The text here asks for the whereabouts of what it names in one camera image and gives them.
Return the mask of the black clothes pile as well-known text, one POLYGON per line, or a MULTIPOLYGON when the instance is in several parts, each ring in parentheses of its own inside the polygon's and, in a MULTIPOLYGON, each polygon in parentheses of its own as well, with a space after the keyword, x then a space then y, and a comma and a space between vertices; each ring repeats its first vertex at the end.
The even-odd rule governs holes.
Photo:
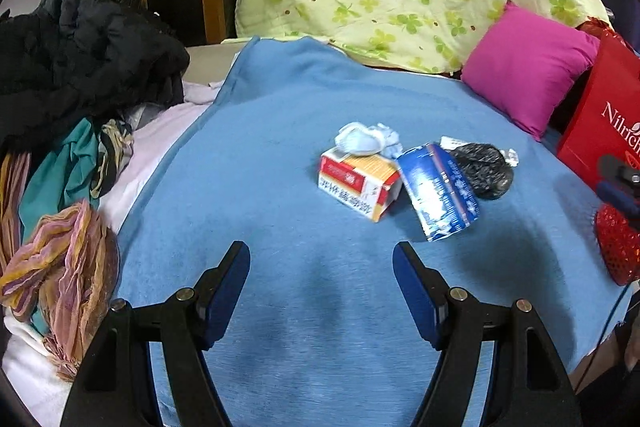
POLYGON ((113 0, 41 0, 1 22, 1 147, 50 146, 83 119, 183 100, 184 46, 113 0))

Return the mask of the red Nilrich shopping bag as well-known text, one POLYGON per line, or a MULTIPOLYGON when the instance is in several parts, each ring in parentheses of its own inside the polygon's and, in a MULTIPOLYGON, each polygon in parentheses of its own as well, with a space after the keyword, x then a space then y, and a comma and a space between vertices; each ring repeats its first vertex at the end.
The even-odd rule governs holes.
POLYGON ((598 161, 612 155, 639 167, 639 57, 612 32, 604 34, 596 61, 556 156, 593 188, 598 161))

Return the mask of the blue white carton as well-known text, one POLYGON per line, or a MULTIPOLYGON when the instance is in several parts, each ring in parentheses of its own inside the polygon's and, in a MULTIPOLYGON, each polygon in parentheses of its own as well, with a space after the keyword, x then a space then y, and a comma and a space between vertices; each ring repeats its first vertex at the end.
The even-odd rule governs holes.
POLYGON ((468 179, 437 143, 405 150, 396 164, 429 242, 461 232, 480 217, 480 205, 468 179))

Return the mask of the red orange medicine box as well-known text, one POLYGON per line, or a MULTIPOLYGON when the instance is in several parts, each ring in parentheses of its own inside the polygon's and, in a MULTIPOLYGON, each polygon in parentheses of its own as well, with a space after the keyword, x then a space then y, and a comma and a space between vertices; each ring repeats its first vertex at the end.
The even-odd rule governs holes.
POLYGON ((402 180, 395 163, 380 155, 355 156, 336 147, 320 156, 318 187, 373 222, 398 199, 402 180))

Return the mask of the teal garment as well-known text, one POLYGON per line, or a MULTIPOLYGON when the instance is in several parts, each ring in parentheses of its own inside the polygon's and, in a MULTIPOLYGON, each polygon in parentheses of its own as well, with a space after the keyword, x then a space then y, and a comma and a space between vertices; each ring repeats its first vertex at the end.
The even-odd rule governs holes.
POLYGON ((56 215, 83 199, 94 208, 98 207, 98 200, 90 194, 93 173, 98 165, 98 147, 96 132, 86 118, 54 143, 28 181, 18 207, 24 243, 43 216, 56 215))

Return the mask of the magenta pillow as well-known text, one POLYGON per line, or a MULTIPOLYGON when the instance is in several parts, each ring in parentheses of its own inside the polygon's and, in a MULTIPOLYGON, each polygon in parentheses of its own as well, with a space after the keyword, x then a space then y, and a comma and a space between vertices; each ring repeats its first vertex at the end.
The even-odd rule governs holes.
POLYGON ((599 46, 585 31, 507 1, 463 64, 461 80, 539 141, 599 46))

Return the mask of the blue towel blanket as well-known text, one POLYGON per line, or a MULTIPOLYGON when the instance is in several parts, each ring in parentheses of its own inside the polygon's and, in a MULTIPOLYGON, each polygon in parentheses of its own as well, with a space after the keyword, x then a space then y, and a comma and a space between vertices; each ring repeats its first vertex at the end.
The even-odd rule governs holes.
POLYGON ((407 426, 438 355, 395 280, 395 245, 411 243, 484 303, 529 300, 572 369, 629 301, 594 238, 599 204, 544 144, 460 82, 370 69, 312 39, 256 40, 120 229, 116 294, 161 303, 242 241, 250 274, 205 355, 232 423, 407 426), (321 154, 352 121, 387 124, 405 147, 451 136, 512 148, 513 184, 438 242, 407 196, 370 221, 317 182, 321 154))

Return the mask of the black plastic bag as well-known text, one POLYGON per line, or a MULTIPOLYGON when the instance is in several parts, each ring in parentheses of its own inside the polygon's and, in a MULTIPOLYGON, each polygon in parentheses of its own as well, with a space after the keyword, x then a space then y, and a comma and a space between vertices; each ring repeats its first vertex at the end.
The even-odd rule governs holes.
POLYGON ((498 199, 511 187, 513 168, 497 147, 469 143, 456 147, 450 155, 465 175, 476 197, 498 199))

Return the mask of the white purple pill box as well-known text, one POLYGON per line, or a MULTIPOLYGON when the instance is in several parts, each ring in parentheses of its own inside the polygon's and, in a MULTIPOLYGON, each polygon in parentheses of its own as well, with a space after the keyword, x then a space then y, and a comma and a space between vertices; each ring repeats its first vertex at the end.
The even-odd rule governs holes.
MULTIPOLYGON (((468 145, 468 142, 451 138, 451 136, 443 135, 439 140, 439 145, 444 150, 455 150, 460 146, 468 145)), ((516 150, 513 150, 513 148, 509 148, 509 150, 500 150, 500 153, 509 166, 511 166, 512 168, 518 167, 520 158, 518 158, 518 153, 516 153, 516 150)))

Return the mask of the striped pink orange scarf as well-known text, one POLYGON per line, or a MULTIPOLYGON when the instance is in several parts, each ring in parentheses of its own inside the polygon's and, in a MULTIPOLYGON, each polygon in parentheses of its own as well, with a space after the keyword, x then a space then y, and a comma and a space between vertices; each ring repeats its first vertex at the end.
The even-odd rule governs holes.
POLYGON ((25 322, 38 309, 43 346, 72 381, 107 314, 119 268, 116 235, 88 200, 42 217, 1 277, 1 303, 25 322))

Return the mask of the red crinkled plastic bag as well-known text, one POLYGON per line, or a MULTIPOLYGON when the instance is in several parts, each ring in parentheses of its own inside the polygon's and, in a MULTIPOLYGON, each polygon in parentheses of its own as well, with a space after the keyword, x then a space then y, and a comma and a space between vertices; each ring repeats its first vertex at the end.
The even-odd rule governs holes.
POLYGON ((594 17, 590 17, 589 20, 581 23, 577 26, 577 29, 598 39, 601 39, 604 35, 607 35, 612 31, 611 26, 607 22, 594 17))

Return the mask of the red mesh trash basket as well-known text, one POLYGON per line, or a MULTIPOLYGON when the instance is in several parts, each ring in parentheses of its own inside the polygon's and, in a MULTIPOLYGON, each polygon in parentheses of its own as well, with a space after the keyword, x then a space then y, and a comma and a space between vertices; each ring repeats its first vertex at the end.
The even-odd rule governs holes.
POLYGON ((639 232, 611 205, 603 204, 594 217, 601 256, 613 281, 625 286, 639 278, 639 232))

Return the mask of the white bed sheet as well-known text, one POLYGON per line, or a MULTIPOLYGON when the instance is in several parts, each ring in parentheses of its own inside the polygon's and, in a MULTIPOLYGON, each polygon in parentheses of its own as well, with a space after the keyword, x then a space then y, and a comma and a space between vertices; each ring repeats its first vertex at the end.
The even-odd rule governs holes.
MULTIPOLYGON (((221 86, 220 81, 207 86, 183 83, 186 88, 184 102, 164 110, 134 132, 134 155, 111 191, 100 199, 99 210, 114 232, 122 227, 168 150, 213 103, 221 86)), ((57 426, 61 422, 70 383, 56 375, 42 337, 32 326, 16 321, 9 311, 4 314, 3 325, 9 339, 2 357, 2 369, 9 383, 37 423, 57 426)))

